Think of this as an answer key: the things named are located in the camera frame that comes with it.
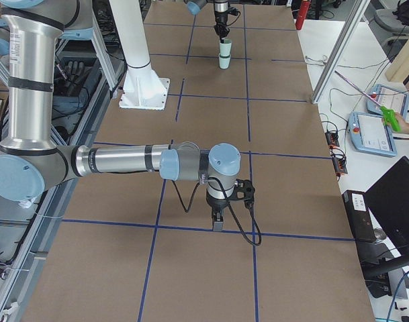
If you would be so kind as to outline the person's hand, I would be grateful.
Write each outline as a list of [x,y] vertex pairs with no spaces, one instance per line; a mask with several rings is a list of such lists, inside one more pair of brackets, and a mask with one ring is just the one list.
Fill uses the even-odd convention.
[[404,118],[399,113],[395,113],[395,117],[396,117],[396,119],[398,121],[398,124],[400,126],[399,133],[409,135],[409,122],[406,122],[404,120]]

